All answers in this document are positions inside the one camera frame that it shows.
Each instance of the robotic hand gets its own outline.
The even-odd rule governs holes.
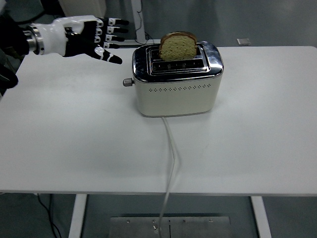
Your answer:
[[[124,41],[113,33],[127,33],[128,30],[116,25],[129,22],[117,18],[96,18],[94,16],[73,16],[59,18],[52,24],[32,23],[24,34],[30,51],[38,55],[58,53],[64,57],[87,54],[99,60],[122,63],[118,56],[106,49],[119,48],[110,41]]]
[[[12,19],[0,19],[0,29],[6,32],[0,38],[0,48],[11,56],[58,53],[63,57],[87,54],[98,60],[122,63],[122,59],[109,53],[108,48],[119,48],[110,41],[124,41],[116,33],[128,30],[118,25],[129,22],[117,18],[96,18],[94,16],[73,16],[56,19],[52,24],[30,24],[27,29],[18,27]],[[18,80],[14,73],[0,65],[0,88],[12,88]]]

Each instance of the power cord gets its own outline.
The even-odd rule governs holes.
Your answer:
[[[53,206],[53,194],[50,194],[49,208],[47,208],[47,207],[44,205],[44,203],[41,201],[41,199],[40,199],[40,194],[37,194],[37,197],[38,197],[39,203],[45,208],[45,210],[46,210],[47,213],[48,213],[49,221],[50,221],[50,225],[51,225],[51,230],[52,230],[52,233],[53,233],[54,237],[55,237],[55,238],[58,238],[57,235],[56,235],[56,233],[55,233],[55,230],[54,230],[54,228],[55,228],[55,229],[57,230],[57,232],[58,232],[59,238],[62,238],[62,237],[61,237],[61,234],[60,234],[60,232],[59,232],[58,227],[54,224],[53,219],[52,219],[51,209],[52,209],[52,206]]]
[[[169,197],[171,181],[172,181],[172,178],[174,177],[175,161],[176,161],[176,147],[175,147],[175,144],[174,144],[174,139],[173,139],[172,132],[170,130],[170,127],[168,125],[168,122],[167,122],[166,118],[161,118],[161,119],[164,122],[164,125],[165,125],[165,128],[166,128],[166,132],[167,132],[167,136],[168,136],[168,141],[169,141],[169,144],[170,144],[170,147],[171,147],[171,150],[172,150],[173,164],[172,164],[172,170],[171,170],[170,175],[169,175],[169,180],[168,180],[168,183],[167,183],[167,189],[166,189],[166,194],[165,194],[163,206],[162,206],[162,209],[161,209],[161,212],[160,212],[160,215],[159,215],[159,219],[158,219],[158,236],[159,236],[159,238],[162,237],[161,230],[160,230],[161,229],[161,222],[162,222],[162,218],[163,218],[163,215],[164,215],[164,212],[165,212],[165,209],[166,209],[166,205],[167,205],[167,201],[168,201],[168,197]]]
[[[141,1],[141,10],[137,11],[139,18],[140,18],[140,26],[138,29],[135,30],[135,35],[137,34],[137,31],[142,28],[142,18],[140,15],[141,12],[143,12],[143,2],[142,1]],[[145,43],[138,42],[136,39],[134,41],[140,45],[145,46],[148,43],[149,39],[151,39],[153,41],[153,45],[154,45],[154,39],[147,32],[144,32],[144,33],[145,33],[145,39],[147,40]]]

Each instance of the white toaster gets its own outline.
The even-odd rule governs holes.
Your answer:
[[[218,49],[208,42],[197,43],[193,59],[163,61],[159,44],[142,46],[132,58],[133,78],[139,111],[148,117],[168,117],[209,111],[215,102],[223,63]]]

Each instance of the toaster lever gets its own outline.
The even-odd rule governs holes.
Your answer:
[[[124,86],[124,87],[131,87],[132,84],[134,84],[134,81],[133,81],[132,78],[125,78],[125,79],[123,80],[123,86]]]

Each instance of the toaster slot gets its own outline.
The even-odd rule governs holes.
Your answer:
[[[152,63],[153,73],[158,72],[175,72],[175,71],[192,71],[204,68],[202,59],[188,59],[180,61],[160,61]]]

